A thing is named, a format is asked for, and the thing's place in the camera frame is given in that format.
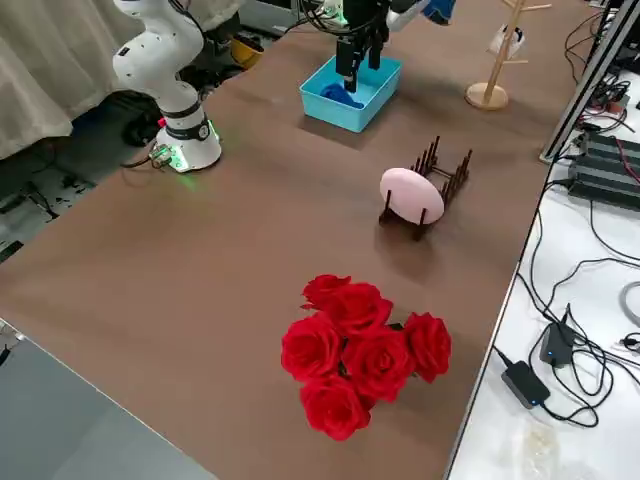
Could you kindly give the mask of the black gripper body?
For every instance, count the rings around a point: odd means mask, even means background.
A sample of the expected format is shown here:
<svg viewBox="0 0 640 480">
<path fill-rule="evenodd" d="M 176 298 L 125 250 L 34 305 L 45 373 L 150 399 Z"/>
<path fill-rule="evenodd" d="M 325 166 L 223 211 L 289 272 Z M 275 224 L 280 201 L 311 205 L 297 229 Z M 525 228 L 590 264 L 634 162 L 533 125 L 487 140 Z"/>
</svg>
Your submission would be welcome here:
<svg viewBox="0 0 640 480">
<path fill-rule="evenodd" d="M 344 0 L 343 16 L 347 21 L 345 41 L 368 41 L 383 44 L 389 38 L 386 15 L 390 6 L 385 0 Z"/>
</svg>

